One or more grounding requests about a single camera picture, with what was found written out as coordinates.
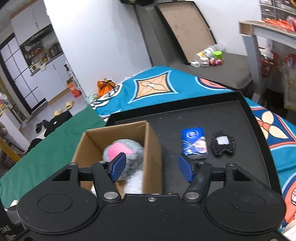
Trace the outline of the orange cardboard box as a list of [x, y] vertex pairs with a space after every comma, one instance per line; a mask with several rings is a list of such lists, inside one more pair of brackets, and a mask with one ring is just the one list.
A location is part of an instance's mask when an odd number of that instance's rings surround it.
[[78, 89], [78, 87], [75, 85], [73, 79], [69, 78], [67, 80], [67, 88], [70, 90], [71, 94], [75, 97], [78, 98], [81, 96], [81, 91]]

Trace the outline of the grey desk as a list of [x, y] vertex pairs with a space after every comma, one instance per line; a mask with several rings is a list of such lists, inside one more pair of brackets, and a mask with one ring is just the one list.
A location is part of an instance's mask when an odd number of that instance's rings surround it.
[[258, 103], [263, 95], [264, 82], [262, 80], [257, 37], [276, 41], [295, 49], [295, 33], [264, 21], [240, 21], [239, 32], [245, 45], [250, 73], [254, 82], [252, 101]]

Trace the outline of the black framed cardboard lid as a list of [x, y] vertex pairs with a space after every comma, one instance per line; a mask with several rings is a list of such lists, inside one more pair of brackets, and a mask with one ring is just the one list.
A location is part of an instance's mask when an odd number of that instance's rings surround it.
[[195, 54], [217, 42], [194, 1], [170, 1], [154, 6], [182, 61], [190, 64]]

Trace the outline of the grey drawer organizer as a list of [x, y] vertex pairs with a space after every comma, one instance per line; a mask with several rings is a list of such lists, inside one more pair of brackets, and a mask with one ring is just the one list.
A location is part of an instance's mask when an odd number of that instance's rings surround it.
[[261, 19], [286, 20], [295, 17], [295, 0], [260, 0]]

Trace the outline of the green cup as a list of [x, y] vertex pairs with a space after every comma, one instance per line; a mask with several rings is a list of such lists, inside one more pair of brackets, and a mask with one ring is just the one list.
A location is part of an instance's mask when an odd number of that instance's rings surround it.
[[213, 58], [224, 60], [223, 52], [222, 51], [219, 51], [219, 50], [214, 51], [213, 52]]

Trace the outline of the blue patterned bed sheet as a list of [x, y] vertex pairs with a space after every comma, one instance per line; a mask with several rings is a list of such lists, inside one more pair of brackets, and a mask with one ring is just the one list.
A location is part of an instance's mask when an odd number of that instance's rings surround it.
[[[102, 96], [86, 102], [105, 121], [113, 113], [181, 99], [231, 92], [227, 87], [182, 71], [156, 66], [119, 84], [110, 79]], [[295, 233], [295, 125], [273, 111], [246, 99], [271, 150], [287, 212], [281, 225], [286, 236]]]

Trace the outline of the black felt pouch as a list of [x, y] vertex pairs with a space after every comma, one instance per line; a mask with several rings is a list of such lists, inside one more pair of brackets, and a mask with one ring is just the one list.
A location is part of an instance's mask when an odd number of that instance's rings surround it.
[[233, 155], [236, 151], [234, 137], [224, 131], [215, 131], [213, 133], [210, 146], [213, 155], [216, 157], [220, 157], [223, 154]]

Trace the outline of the grey pink plush toy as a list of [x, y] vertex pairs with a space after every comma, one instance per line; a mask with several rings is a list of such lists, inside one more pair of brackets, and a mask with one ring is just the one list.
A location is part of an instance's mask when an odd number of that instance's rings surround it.
[[126, 166], [116, 182], [122, 196], [142, 194], [144, 147], [130, 139], [114, 141], [103, 151], [103, 160], [110, 162], [119, 153], [126, 154]]

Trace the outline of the large black tray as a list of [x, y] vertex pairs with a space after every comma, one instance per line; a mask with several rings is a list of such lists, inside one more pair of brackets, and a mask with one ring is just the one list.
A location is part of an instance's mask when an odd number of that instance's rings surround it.
[[207, 162], [214, 167], [234, 163], [261, 182], [281, 193], [275, 164], [260, 126], [240, 92], [201, 96], [114, 113], [108, 126], [147, 121], [158, 136], [162, 148], [163, 191], [183, 194], [188, 183], [178, 167], [182, 152], [181, 131], [202, 127], [210, 144], [215, 131], [234, 137], [233, 155], [215, 157], [208, 150]]

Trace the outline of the green cloth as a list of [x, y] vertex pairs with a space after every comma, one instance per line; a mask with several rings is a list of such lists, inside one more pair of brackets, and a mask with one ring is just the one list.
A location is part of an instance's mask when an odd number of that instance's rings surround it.
[[45, 137], [1, 177], [4, 208], [70, 163], [86, 130], [105, 125], [91, 107], [86, 107]]

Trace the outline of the red basket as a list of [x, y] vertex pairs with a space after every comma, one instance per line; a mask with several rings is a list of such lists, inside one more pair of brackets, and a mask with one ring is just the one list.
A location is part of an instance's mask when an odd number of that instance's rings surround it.
[[262, 48], [259, 47], [259, 51], [261, 54], [261, 57], [259, 58], [261, 63], [261, 73], [262, 77], [269, 78], [273, 68], [278, 63], [278, 54], [271, 51], [268, 48]]

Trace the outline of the blue tissue packet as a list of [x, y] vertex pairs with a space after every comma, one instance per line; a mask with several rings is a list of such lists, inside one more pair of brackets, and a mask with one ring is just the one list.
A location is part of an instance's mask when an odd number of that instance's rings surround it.
[[206, 159], [208, 156], [204, 129], [187, 128], [181, 131], [182, 153], [191, 160]]

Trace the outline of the brown cardboard box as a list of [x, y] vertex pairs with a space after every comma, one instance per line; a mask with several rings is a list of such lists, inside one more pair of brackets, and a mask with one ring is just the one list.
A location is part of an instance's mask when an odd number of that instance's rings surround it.
[[80, 168], [99, 161], [110, 162], [125, 153], [126, 166], [115, 186], [125, 194], [163, 192], [161, 144], [147, 121], [87, 130], [83, 133], [72, 162]]

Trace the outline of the white plastic bottle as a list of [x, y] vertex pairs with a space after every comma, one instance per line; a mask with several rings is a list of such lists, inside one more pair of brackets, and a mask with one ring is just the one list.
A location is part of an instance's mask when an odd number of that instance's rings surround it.
[[204, 50], [196, 53], [194, 60], [199, 61], [201, 57], [211, 58], [213, 57], [213, 53], [215, 51], [224, 52], [225, 50], [226, 50], [226, 47], [223, 44], [210, 45], [210, 46], [207, 46]]

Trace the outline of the grey folding mattress seat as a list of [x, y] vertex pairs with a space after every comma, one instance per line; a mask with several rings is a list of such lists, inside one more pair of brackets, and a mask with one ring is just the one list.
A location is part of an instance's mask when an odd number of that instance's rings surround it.
[[144, 37], [144, 42], [153, 66], [171, 67], [206, 80], [222, 84], [231, 89], [241, 90], [252, 82], [248, 59], [242, 55], [227, 53], [224, 63], [217, 66], [193, 67], [185, 64], [173, 39], [154, 6], [136, 6], [135, 12]]

